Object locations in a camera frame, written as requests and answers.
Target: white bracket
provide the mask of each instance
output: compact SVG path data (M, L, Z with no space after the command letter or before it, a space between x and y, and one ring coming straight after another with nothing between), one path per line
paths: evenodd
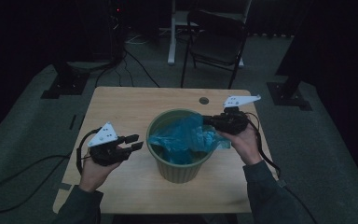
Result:
M115 129L113 129L112 124L108 121L105 125L101 128L100 131L95 134L95 136L89 140L88 146L89 147L96 147L98 145L102 145L108 142L113 142L117 140L117 134Z
M261 99L260 95L257 96L229 96L223 103L223 107L234 107L246 105Z

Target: table top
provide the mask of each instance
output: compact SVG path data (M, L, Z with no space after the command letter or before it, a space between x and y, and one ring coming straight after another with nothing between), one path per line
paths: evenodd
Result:
M144 141L142 149L131 154L108 176L99 188L103 192L102 213L109 214L206 214L249 213L243 162L234 148L216 150L202 164L197 176L184 184L164 179L156 160L147 148L146 130L160 113L176 108L197 111L201 115L223 112L222 104L229 95L250 95L243 90L168 89L99 87L95 90L84 118L74 153L68 163L62 183L70 190L59 189L53 211L58 212L70 191L80 180L76 169L76 148L89 131L110 121L117 135L139 134ZM207 105L200 98L209 99ZM242 105L240 110L257 114L254 104ZM269 148L260 126L263 151L271 159ZM87 152L86 143L82 155ZM276 172L269 167L273 175Z

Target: forearm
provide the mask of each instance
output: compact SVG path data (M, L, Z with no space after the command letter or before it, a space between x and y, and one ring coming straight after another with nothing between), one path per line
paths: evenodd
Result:
M95 223L102 198L99 191L89 193L74 186L53 223Z
M264 161L243 166L255 223L298 223L293 198L279 187Z

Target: trash bag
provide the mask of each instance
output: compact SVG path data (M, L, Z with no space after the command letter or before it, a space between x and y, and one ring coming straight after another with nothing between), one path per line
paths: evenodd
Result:
M149 136L149 143L164 147L163 160L174 164L193 163L192 152L209 153L230 148L230 142L214 127L203 125L201 114L178 119Z

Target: green trash bin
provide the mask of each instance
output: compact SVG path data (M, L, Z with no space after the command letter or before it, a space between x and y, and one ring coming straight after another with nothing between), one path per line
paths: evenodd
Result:
M173 109L165 111L155 117L147 128L146 143L150 153L156 159L158 170L161 175L170 182L181 184L192 180L196 177L200 167L212 155L213 151L193 152L191 155L193 163L190 164L174 164L163 159L164 148L161 146L151 145L148 141L149 136L153 135L156 130L164 128L178 119L188 117L192 114L198 114L195 111L188 109Z

